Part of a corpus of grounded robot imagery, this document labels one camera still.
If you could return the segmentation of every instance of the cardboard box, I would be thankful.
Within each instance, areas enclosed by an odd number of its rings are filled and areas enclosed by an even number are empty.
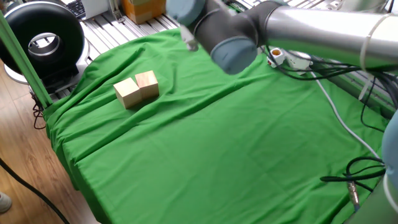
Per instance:
[[[165,12],[166,0],[122,0],[124,13],[141,24]]]

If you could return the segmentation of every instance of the green cloth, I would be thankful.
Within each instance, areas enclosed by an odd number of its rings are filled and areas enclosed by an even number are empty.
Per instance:
[[[125,110],[113,85],[149,70],[160,96]],[[346,124],[380,152],[382,134],[360,122],[363,105],[322,83]],[[102,223],[340,224],[353,213],[346,184],[319,178],[370,155],[316,82],[283,76],[265,55],[226,75],[203,49],[189,52],[178,30],[99,56],[44,117],[54,151]],[[371,110],[364,119],[384,127]]]

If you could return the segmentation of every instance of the wooden floor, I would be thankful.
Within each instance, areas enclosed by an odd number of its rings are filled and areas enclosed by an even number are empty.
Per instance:
[[[71,224],[95,221],[80,192],[53,152],[45,129],[33,128],[34,101],[28,87],[6,76],[0,61],[0,157],[24,180],[48,197]],[[41,118],[38,126],[45,125]],[[57,224],[58,216],[31,191],[0,168],[0,192],[12,198],[12,208],[0,224]]]

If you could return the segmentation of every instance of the wooden cube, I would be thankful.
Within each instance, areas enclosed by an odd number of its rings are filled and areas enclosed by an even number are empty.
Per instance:
[[[142,101],[141,91],[132,78],[113,85],[116,96],[125,109]]]
[[[159,96],[159,84],[154,71],[137,74],[136,80],[143,100]]]

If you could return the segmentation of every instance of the shoe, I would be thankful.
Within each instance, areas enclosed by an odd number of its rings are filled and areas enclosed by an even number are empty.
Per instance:
[[[0,192],[0,213],[4,213],[11,208],[12,200],[6,194]]]

